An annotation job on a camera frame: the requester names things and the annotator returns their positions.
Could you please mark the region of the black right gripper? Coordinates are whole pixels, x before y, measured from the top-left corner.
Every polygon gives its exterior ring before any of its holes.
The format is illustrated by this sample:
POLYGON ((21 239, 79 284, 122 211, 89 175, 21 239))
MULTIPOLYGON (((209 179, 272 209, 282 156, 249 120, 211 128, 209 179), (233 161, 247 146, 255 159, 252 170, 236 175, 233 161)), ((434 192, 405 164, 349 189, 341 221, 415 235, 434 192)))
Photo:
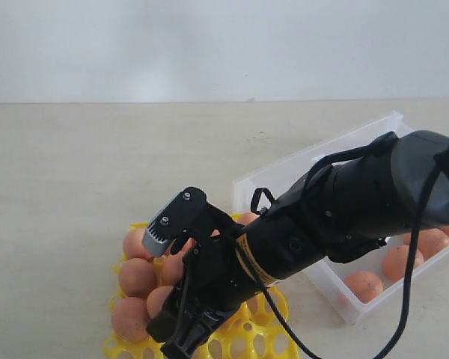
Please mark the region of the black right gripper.
POLYGON ((185 227, 177 241, 186 237, 197 243, 184 256, 183 276, 146 327, 172 359, 191 358, 260 284, 277 282, 276 221, 205 221, 185 227))

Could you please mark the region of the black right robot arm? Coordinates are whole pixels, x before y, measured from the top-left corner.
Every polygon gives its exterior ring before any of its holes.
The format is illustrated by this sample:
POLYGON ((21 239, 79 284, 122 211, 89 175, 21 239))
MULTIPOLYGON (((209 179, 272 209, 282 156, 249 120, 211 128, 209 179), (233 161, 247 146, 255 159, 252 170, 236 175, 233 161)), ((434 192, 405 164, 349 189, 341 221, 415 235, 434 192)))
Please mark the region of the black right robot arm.
POLYGON ((363 147, 325 156, 269 207, 251 201, 248 225, 182 190, 147 234, 177 253, 189 238, 184 274, 147 326, 168 358, 190 358, 239 306, 278 281, 328 258, 349 263, 390 236, 449 225, 449 137, 388 132, 363 147))

